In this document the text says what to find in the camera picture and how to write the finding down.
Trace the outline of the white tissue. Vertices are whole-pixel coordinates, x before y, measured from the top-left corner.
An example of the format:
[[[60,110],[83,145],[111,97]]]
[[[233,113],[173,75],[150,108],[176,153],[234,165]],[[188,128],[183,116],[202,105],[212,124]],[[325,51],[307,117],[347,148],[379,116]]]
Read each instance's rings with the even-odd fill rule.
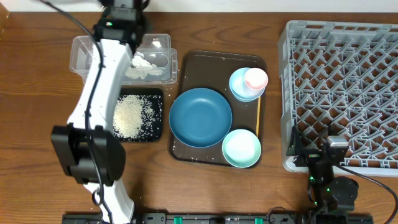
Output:
[[[144,54],[136,52],[131,60],[131,66],[127,69],[125,76],[131,79],[145,80],[148,75],[161,76],[163,70],[154,63],[144,59]]]

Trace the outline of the mint green bowl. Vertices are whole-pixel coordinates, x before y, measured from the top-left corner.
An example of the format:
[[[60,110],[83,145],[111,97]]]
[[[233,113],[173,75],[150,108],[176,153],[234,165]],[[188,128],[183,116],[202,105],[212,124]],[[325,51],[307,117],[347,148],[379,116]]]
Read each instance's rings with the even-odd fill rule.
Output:
[[[228,164],[245,169],[259,161],[262,147],[254,133],[247,129],[236,129],[223,139],[221,150]]]

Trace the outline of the wooden chopstick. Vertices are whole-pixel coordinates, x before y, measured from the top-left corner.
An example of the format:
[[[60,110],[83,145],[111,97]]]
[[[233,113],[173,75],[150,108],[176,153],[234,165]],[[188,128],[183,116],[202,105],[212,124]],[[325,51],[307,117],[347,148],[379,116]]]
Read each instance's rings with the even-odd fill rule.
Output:
[[[260,117],[261,117],[261,96],[257,99],[257,113],[256,113],[256,136],[259,137],[259,127],[260,127]]]

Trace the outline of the pink cup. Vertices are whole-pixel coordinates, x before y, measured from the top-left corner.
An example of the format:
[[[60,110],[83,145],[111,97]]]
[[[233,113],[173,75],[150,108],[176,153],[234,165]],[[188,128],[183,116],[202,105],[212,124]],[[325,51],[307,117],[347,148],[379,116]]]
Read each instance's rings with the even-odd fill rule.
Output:
[[[245,84],[253,90],[265,88],[269,82],[267,73],[260,68],[250,68],[244,74]]]

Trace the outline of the light blue bowl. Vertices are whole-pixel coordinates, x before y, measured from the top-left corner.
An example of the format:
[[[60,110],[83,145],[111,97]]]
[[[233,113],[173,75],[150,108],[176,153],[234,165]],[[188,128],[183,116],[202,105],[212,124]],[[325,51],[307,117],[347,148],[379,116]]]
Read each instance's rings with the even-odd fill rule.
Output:
[[[250,89],[244,81],[244,74],[248,71],[249,67],[239,68],[229,78],[229,89],[233,93],[234,97],[242,102],[250,102],[259,98],[265,88],[261,90]]]

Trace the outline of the pile of white rice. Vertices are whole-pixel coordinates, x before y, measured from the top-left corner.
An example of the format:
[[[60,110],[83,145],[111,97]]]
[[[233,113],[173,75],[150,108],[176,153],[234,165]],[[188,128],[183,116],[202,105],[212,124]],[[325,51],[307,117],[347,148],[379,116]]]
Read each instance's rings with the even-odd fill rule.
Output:
[[[122,97],[114,111],[113,128],[116,136],[123,139],[144,139],[153,136],[155,110],[144,96]]]

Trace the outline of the dark blue plate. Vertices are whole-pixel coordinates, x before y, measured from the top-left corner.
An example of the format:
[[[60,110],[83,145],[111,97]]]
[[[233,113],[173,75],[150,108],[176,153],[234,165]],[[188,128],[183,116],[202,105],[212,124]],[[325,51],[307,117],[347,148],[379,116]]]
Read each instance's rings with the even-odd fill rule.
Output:
[[[183,92],[170,108],[169,125],[187,146],[205,148],[218,144],[229,133],[232,109],[226,98],[209,88]]]

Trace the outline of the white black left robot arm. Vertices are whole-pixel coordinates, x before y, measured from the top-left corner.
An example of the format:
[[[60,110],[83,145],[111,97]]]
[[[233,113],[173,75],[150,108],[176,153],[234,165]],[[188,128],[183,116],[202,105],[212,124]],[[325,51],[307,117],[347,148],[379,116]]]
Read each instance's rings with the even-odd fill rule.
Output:
[[[80,99],[64,126],[54,126],[51,142],[65,175],[91,192],[105,223],[131,223],[134,202],[121,176],[126,152],[113,135],[113,117],[122,79],[148,31],[148,1],[102,1],[100,19],[89,31],[65,11],[60,13],[88,34],[93,56]]]

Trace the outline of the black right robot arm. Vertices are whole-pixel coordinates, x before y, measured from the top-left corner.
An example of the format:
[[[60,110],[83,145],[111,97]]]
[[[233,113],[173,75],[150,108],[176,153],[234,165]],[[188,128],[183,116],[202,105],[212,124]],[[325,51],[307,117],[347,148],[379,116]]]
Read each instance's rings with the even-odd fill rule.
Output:
[[[315,204],[300,218],[300,223],[350,224],[350,212],[358,196],[357,181],[346,176],[335,176],[334,166],[341,162],[348,150],[343,136],[330,134],[321,148],[306,148],[296,126],[292,127],[287,156],[294,156],[297,166],[308,168],[308,196]]]

